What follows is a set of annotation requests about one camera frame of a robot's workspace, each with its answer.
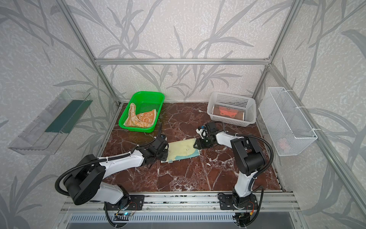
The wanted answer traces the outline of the aluminium frame crossbar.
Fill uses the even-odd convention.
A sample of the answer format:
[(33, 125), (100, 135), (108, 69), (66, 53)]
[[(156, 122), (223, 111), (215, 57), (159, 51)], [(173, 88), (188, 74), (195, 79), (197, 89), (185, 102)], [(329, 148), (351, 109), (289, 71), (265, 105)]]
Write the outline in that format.
[(182, 58), (98, 58), (94, 60), (98, 65), (267, 65), (266, 58), (245, 59), (182, 59)]

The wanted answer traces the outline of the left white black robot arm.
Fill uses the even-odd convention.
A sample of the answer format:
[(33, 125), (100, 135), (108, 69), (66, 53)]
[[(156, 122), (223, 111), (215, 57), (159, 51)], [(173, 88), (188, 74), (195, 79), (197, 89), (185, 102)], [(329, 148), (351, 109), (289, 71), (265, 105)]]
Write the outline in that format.
[(138, 145), (127, 153), (111, 157), (87, 155), (77, 166), (59, 176), (55, 189), (71, 197), (75, 205), (104, 202), (124, 208), (131, 203), (129, 193), (121, 186), (105, 183), (104, 179), (130, 168), (152, 165), (157, 160), (165, 161), (168, 148), (166, 135), (160, 134), (150, 143)]

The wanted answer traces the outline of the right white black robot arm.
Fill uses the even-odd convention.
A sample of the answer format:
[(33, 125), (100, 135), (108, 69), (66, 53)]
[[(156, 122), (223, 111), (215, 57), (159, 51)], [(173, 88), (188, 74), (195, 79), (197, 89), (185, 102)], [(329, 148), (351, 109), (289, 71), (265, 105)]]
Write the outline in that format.
[(259, 174), (263, 173), (270, 162), (266, 162), (259, 141), (268, 145), (268, 142), (255, 135), (230, 133), (219, 130), (217, 122), (209, 122), (196, 129), (199, 137), (195, 140), (195, 149), (208, 149), (216, 145), (231, 148), (236, 165), (239, 169), (238, 180), (234, 186), (232, 202), (238, 207), (249, 201), (253, 194), (253, 184)]

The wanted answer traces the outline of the green plastic basket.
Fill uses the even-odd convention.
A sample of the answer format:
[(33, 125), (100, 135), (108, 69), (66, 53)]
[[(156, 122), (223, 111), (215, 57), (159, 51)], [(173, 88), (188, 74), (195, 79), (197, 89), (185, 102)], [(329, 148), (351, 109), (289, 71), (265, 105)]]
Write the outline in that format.
[[(122, 129), (126, 129), (132, 132), (142, 132), (142, 133), (151, 133), (154, 131), (157, 120), (160, 114), (160, 111), (163, 107), (163, 103), (165, 100), (165, 95), (160, 92), (148, 92), (148, 91), (140, 91), (135, 93), (132, 98), (130, 99), (128, 105), (126, 106), (123, 114), (121, 115), (118, 125)], [(125, 127), (124, 122), (128, 117), (128, 111), (130, 108), (130, 104), (134, 103), (137, 107), (136, 112), (137, 114), (149, 112), (153, 109), (157, 112), (157, 117), (155, 123), (150, 128), (134, 128), (134, 127)]]

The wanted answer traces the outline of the yellow green towel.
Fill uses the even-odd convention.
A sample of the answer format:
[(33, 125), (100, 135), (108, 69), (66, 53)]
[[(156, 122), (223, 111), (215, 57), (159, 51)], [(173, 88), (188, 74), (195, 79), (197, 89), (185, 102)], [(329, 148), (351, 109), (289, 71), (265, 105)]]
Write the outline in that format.
[(200, 156), (200, 150), (194, 148), (195, 138), (169, 143), (168, 156), (162, 163), (173, 163)]

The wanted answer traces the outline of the clear plastic wall shelf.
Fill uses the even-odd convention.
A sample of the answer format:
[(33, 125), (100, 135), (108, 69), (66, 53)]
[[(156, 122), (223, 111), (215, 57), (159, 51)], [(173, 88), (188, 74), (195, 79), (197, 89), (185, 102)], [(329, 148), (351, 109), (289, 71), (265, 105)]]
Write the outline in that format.
[(63, 90), (8, 148), (22, 155), (54, 155), (92, 102), (90, 92)]

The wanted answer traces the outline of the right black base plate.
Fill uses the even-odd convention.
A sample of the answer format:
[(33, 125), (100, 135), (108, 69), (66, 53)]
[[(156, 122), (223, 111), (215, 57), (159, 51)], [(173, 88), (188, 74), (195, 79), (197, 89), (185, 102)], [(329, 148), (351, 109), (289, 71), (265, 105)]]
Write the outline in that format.
[(239, 197), (236, 193), (217, 195), (220, 205), (220, 210), (250, 210), (258, 209), (259, 202), (254, 194), (249, 194), (246, 197)]

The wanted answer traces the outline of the peach patterned towel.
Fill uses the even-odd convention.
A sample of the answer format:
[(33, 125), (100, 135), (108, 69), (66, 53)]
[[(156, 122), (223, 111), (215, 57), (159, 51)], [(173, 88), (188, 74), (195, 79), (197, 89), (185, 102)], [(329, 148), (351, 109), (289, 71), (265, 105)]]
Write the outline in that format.
[(150, 128), (155, 123), (157, 112), (155, 109), (137, 114), (136, 105), (134, 103), (130, 104), (130, 108), (128, 111), (128, 117), (124, 122), (125, 127), (134, 127), (134, 128)]

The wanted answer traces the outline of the white plastic basket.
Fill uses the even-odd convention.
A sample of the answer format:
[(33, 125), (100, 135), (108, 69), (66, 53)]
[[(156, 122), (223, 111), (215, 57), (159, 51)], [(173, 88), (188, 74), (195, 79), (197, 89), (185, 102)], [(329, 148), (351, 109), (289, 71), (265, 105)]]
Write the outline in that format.
[(256, 122), (256, 103), (249, 97), (213, 92), (207, 113), (213, 121), (246, 127)]

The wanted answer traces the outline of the aluminium front rail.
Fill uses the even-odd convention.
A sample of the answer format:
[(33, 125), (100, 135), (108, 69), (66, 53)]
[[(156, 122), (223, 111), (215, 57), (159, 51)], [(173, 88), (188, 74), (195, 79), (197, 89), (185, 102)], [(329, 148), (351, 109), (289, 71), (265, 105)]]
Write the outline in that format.
[[(216, 213), (221, 210), (223, 195), (218, 192), (145, 192), (141, 210), (131, 213)], [(300, 206), (291, 192), (264, 192), (261, 212), (299, 212)], [(102, 202), (88, 202), (76, 206), (67, 198), (60, 213), (103, 213)]]

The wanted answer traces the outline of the pink brown bear towel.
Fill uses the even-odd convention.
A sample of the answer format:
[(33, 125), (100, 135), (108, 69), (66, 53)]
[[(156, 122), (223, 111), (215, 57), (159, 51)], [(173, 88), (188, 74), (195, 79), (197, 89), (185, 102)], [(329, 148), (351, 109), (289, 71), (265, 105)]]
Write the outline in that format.
[(242, 120), (242, 121), (244, 121), (244, 119), (245, 119), (244, 111), (237, 110), (234, 108), (219, 106), (219, 105), (214, 105), (213, 114), (221, 116), (221, 117)]

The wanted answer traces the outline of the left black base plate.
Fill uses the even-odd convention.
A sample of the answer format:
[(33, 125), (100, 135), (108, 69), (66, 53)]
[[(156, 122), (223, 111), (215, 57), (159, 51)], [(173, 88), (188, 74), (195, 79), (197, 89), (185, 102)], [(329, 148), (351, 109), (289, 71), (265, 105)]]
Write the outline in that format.
[(143, 208), (145, 195), (126, 195), (117, 202), (117, 210), (140, 211)]

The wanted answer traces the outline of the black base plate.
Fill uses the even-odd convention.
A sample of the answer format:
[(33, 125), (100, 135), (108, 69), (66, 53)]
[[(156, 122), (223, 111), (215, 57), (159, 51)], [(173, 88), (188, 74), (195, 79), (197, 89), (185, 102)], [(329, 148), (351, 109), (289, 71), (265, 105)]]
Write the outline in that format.
[(258, 209), (259, 202), (254, 194), (249, 194), (246, 197), (239, 197), (236, 193), (217, 195), (220, 205), (220, 210), (250, 210)]
[(143, 208), (145, 195), (126, 195), (117, 202), (117, 210), (140, 211)]

